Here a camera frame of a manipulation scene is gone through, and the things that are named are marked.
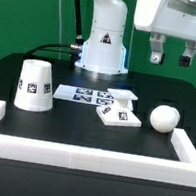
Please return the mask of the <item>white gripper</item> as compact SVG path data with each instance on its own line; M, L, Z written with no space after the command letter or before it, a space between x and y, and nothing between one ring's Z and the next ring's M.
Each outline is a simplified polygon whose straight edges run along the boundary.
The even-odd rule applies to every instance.
M137 0L134 24L149 31L154 64L163 64L165 36L196 41L196 0ZM196 55L196 42L187 41L179 66L190 67Z

